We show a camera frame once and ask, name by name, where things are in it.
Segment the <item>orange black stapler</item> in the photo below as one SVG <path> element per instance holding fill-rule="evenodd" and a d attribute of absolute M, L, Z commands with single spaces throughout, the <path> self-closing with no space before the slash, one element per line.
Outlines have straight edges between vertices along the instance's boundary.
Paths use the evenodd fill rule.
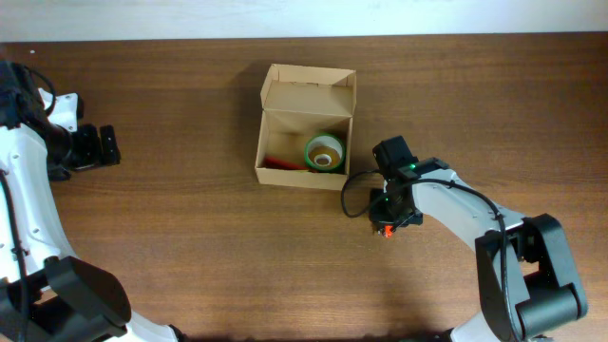
<path fill-rule="evenodd" d="M 379 230 L 379 233 L 384 238 L 390 238 L 393 235 L 393 226 L 392 225 L 385 225 L 383 228 L 381 228 Z"/>

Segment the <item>yellow tape roll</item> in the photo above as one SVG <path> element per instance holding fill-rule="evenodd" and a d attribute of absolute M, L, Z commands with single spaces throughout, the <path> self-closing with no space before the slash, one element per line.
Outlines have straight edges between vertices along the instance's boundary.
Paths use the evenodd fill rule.
<path fill-rule="evenodd" d="M 321 171 L 332 170 L 342 162 L 338 151 L 328 146 L 313 148 L 308 153 L 308 159 L 314 169 Z"/>

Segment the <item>green tape roll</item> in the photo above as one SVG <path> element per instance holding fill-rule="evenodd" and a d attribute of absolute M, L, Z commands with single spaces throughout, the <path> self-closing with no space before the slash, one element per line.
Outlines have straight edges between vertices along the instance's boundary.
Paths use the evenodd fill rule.
<path fill-rule="evenodd" d="M 305 163 L 312 169 L 330 172 L 338 169 L 345 161 L 346 146 L 332 134 L 318 134 L 307 141 L 304 157 Z"/>

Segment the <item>orange utility knife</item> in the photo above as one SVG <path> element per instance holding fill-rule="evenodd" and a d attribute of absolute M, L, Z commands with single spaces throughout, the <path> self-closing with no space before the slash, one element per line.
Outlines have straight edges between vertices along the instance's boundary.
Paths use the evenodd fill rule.
<path fill-rule="evenodd" d="M 291 161 L 285 161 L 272 156 L 265 157 L 263 159 L 263 165 L 265 168 L 272 168 L 278 170 L 309 171 L 309 168 L 307 166 L 303 166 Z"/>

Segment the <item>brown cardboard box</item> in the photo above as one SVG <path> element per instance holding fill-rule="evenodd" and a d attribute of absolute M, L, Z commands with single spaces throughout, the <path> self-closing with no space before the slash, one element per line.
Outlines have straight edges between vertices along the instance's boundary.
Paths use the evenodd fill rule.
<path fill-rule="evenodd" d="M 261 184 L 339 190 L 350 173 L 357 74 L 352 69 L 272 64 L 260 90 L 261 124 L 255 171 Z M 307 141 L 328 133 L 341 139 L 346 158 L 336 170 L 321 172 L 305 163 Z M 309 171 L 265 168 L 276 157 Z"/>

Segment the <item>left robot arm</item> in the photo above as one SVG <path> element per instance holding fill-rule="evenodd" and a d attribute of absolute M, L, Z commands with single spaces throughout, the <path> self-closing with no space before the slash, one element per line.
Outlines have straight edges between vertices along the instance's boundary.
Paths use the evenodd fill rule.
<path fill-rule="evenodd" d="M 81 260 L 50 185 L 117 165 L 112 126 L 79 124 L 83 101 L 38 71 L 1 64 L 1 334 L 10 341 L 183 341 L 135 313 L 113 274 Z"/>

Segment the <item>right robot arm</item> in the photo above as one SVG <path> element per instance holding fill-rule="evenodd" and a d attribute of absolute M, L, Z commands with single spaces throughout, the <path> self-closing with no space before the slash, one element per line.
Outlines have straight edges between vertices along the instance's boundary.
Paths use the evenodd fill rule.
<path fill-rule="evenodd" d="M 528 217 L 497 204 L 445 162 L 413 156 L 401 136 L 380 142 L 372 154 L 385 180 L 370 195 L 370 220 L 380 235 L 388 238 L 430 216 L 475 253 L 481 310 L 443 340 L 541 341 L 586 316 L 580 275 L 554 217 Z"/>

